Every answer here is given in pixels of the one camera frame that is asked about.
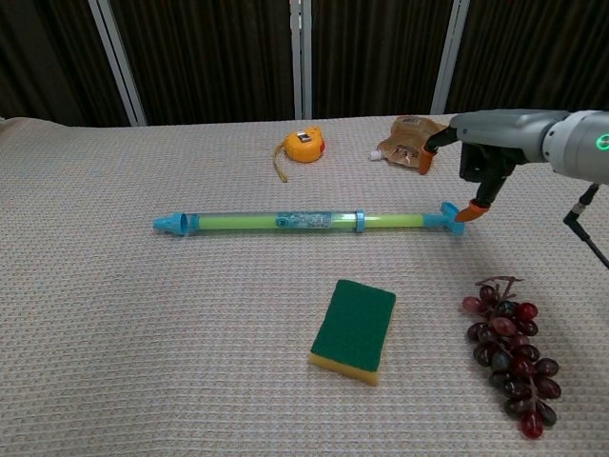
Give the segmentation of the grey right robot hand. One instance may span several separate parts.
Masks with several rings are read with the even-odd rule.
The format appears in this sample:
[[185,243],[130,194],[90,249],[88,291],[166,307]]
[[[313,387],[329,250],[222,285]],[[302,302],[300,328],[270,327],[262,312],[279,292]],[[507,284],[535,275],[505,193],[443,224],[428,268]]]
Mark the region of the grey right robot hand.
[[460,177],[479,187],[455,220],[473,221],[490,210],[515,167],[543,160],[546,135],[567,116],[564,110],[547,109],[488,109],[458,114],[422,146],[419,174],[429,172],[440,148],[460,142]]

